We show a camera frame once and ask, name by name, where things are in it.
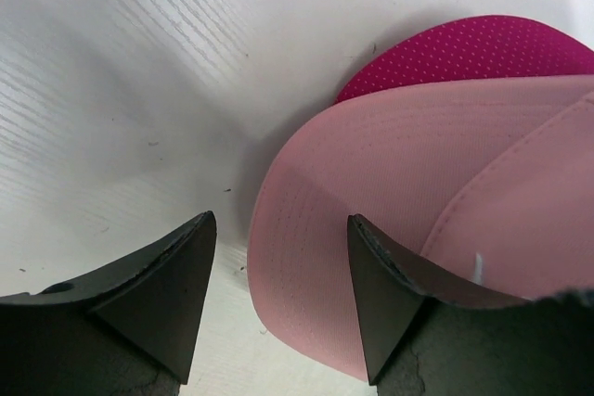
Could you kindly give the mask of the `magenta baseball cap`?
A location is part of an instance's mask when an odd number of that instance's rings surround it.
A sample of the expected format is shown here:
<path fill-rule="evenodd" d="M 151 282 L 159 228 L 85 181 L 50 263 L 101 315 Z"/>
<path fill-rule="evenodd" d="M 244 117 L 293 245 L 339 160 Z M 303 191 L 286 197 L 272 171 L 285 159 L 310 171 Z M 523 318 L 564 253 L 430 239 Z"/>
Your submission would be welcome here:
<path fill-rule="evenodd" d="M 484 15 L 434 26 L 392 46 L 358 71 L 335 101 L 423 83 L 592 73 L 593 50 L 570 35 L 533 19 Z"/>

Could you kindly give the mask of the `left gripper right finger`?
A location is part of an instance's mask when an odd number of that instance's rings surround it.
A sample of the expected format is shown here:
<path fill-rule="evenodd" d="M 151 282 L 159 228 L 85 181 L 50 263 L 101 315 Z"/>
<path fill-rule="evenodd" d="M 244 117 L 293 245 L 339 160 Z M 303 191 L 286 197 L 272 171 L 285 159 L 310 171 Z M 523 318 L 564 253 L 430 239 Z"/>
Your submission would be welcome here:
<path fill-rule="evenodd" d="M 593 294 L 524 300 L 403 247 L 361 215 L 348 258 L 368 383 L 380 395 L 589 395 Z"/>

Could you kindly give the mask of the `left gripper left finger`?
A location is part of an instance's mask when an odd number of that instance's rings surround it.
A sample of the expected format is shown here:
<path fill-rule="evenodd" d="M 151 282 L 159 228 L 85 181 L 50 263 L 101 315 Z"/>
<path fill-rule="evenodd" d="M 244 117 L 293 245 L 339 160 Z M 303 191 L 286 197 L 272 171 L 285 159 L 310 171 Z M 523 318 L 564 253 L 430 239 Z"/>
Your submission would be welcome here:
<path fill-rule="evenodd" d="M 176 395 L 188 382 L 217 237 L 206 211 L 37 294 L 1 299 L 5 395 Z"/>

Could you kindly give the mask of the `pink baseball cap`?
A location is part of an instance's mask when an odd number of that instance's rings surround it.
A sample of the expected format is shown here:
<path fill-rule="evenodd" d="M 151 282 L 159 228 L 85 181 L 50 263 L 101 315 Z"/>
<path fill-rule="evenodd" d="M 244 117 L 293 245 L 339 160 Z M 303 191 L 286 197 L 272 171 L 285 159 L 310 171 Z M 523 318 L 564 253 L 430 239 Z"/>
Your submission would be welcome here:
<path fill-rule="evenodd" d="M 254 308 L 296 351 L 361 379 L 352 214 L 506 294 L 592 287 L 592 77 L 385 90 L 321 112 L 279 151 L 252 216 Z"/>

